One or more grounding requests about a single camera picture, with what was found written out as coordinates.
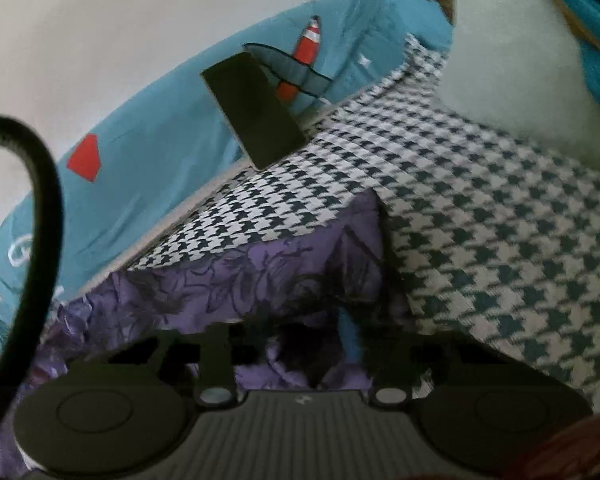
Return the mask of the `grey pillow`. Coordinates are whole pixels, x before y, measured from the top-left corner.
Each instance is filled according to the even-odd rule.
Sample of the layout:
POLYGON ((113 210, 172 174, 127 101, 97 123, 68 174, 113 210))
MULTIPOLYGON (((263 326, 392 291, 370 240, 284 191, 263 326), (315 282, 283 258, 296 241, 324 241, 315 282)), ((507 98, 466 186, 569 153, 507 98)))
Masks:
POLYGON ((440 104, 600 170, 600 104, 553 0, 455 0, 454 11, 440 104))

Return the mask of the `black smartphone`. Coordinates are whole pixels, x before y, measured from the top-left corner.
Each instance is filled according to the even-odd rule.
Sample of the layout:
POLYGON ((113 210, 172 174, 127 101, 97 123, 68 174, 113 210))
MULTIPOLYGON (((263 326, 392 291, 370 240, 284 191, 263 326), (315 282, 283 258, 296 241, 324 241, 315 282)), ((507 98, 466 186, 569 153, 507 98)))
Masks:
POLYGON ((239 52, 200 74, 251 165, 265 170, 306 145, 257 60, 239 52))

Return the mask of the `blue white houndstooth mat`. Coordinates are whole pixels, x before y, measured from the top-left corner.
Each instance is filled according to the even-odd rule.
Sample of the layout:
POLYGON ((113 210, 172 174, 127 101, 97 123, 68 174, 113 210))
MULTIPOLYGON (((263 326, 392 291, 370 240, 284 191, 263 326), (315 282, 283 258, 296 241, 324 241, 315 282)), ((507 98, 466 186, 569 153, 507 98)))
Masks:
POLYGON ((422 330, 467 330, 600 411, 600 173, 442 110, 444 63, 408 37, 401 66, 321 112, 306 148, 226 179, 134 268, 307 233, 371 188, 422 330))

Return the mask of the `purple patterned garment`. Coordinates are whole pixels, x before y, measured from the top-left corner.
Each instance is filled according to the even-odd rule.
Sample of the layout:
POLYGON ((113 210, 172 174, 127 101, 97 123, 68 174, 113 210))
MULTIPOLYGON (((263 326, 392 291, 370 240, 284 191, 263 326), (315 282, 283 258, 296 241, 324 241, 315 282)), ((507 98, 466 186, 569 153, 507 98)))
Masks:
POLYGON ((23 401, 73 365, 164 333, 198 334, 214 323, 265 322, 262 360, 236 367, 242 390, 362 390, 343 356, 339 310, 358 308, 400 324, 410 315, 388 211, 372 190, 324 226, 155 269, 117 271, 61 306, 46 330, 23 401))

